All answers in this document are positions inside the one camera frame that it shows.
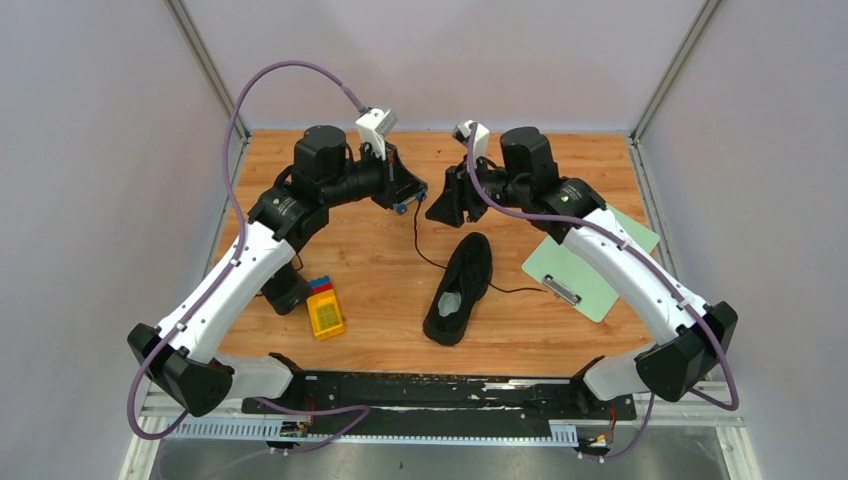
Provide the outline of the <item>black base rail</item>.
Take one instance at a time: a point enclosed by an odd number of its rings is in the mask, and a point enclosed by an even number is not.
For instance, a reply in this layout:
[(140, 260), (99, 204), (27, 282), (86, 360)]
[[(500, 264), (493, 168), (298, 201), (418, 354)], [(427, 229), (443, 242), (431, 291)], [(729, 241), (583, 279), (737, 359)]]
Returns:
[(311, 370), (295, 375), (276, 399), (292, 410), (347, 408), (319, 418), (312, 433), (331, 434), (368, 416), (352, 434), (546, 436), (553, 421), (631, 421), (630, 396), (611, 402), (580, 394), (567, 377), (468, 376)]

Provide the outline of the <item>green clipboard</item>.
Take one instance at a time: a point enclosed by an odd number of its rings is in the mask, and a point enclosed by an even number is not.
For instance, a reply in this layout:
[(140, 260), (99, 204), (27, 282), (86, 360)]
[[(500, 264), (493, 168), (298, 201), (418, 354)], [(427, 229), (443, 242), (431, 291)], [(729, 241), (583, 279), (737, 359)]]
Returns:
[(562, 300), (557, 289), (567, 289), (579, 300), (566, 300), (582, 315), (601, 322), (619, 294), (585, 260), (546, 236), (524, 261), (522, 270)]

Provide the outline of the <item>yellow toy block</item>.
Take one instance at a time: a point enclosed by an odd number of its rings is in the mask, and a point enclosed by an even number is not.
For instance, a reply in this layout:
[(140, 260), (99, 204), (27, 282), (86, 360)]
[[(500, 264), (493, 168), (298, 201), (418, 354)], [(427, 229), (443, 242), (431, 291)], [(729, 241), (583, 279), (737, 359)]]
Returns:
[(311, 292), (306, 301), (313, 335), (326, 340), (346, 331), (338, 299), (329, 276), (309, 282)]

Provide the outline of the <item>black sneaker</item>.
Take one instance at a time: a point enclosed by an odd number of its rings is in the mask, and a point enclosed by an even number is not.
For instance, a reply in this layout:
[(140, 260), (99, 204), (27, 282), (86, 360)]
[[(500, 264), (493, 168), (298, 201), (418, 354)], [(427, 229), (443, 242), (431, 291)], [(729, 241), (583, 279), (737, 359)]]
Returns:
[(448, 262), (423, 321), (424, 334), (443, 346), (459, 343), (475, 304), (486, 294), (492, 274), (489, 240), (479, 232), (468, 234)]

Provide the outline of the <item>toy brick car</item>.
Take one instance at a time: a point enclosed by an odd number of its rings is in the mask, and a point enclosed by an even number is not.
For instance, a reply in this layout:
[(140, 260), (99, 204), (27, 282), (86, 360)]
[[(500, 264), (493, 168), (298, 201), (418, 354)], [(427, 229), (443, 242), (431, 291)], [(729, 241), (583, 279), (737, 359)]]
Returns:
[(398, 215), (404, 215), (410, 208), (413, 203), (420, 203), (427, 198), (427, 190), (423, 189), (412, 196), (406, 198), (405, 200), (400, 201), (399, 203), (393, 204), (390, 209), (397, 213)]

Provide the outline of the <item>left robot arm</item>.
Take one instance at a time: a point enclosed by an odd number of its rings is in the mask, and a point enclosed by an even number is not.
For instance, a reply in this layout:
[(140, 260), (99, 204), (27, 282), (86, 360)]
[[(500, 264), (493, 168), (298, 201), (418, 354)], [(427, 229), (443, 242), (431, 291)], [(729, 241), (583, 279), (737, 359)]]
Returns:
[(293, 160), (242, 215), (229, 250), (192, 294), (157, 326), (135, 326), (128, 344), (142, 372), (186, 413), (204, 416), (223, 401), (267, 398), (298, 411), (306, 386), (278, 354), (225, 355), (219, 346), (257, 293), (281, 315), (305, 302), (311, 287), (291, 262), (329, 222), (331, 208), (369, 198), (402, 212), (426, 183), (402, 163), (397, 147), (362, 140), (353, 157), (346, 133), (317, 125), (294, 144)]

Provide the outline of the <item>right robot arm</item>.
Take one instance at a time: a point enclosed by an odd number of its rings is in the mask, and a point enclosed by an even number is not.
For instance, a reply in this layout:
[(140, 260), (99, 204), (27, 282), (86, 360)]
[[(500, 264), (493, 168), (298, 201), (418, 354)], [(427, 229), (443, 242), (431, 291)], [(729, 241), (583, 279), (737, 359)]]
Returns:
[(486, 156), (490, 132), (466, 120), (452, 136), (464, 158), (445, 172), (442, 194), (426, 218), (455, 228), (488, 209), (530, 222), (585, 261), (642, 320), (651, 344), (600, 357), (577, 375), (571, 403), (596, 417), (620, 396), (651, 393), (676, 402), (691, 393), (731, 411), (739, 394), (726, 356), (738, 322), (726, 302), (710, 304), (664, 270), (628, 234), (584, 180), (562, 176), (547, 136), (533, 126), (500, 136), (503, 166)]

